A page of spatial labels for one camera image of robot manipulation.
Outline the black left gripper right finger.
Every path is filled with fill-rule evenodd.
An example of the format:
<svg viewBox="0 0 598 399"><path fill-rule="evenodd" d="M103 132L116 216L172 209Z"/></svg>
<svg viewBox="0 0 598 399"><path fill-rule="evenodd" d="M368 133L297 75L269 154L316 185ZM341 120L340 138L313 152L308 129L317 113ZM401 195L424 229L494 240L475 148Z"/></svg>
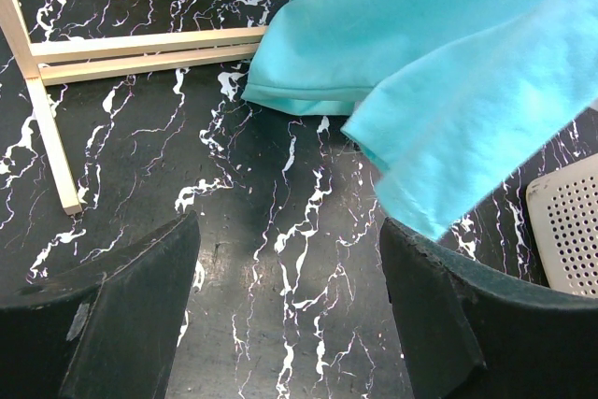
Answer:
<svg viewBox="0 0 598 399"><path fill-rule="evenodd" d="M418 398L593 398L597 303L499 272L393 219L382 269Z"/></svg>

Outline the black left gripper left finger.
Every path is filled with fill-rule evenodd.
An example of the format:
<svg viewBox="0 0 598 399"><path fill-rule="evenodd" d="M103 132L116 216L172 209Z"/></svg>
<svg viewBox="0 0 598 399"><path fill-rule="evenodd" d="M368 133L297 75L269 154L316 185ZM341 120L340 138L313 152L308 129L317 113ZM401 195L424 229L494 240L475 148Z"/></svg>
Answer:
<svg viewBox="0 0 598 399"><path fill-rule="evenodd" d="M4 398L163 398L201 236L185 213L1 297Z"/></svg>

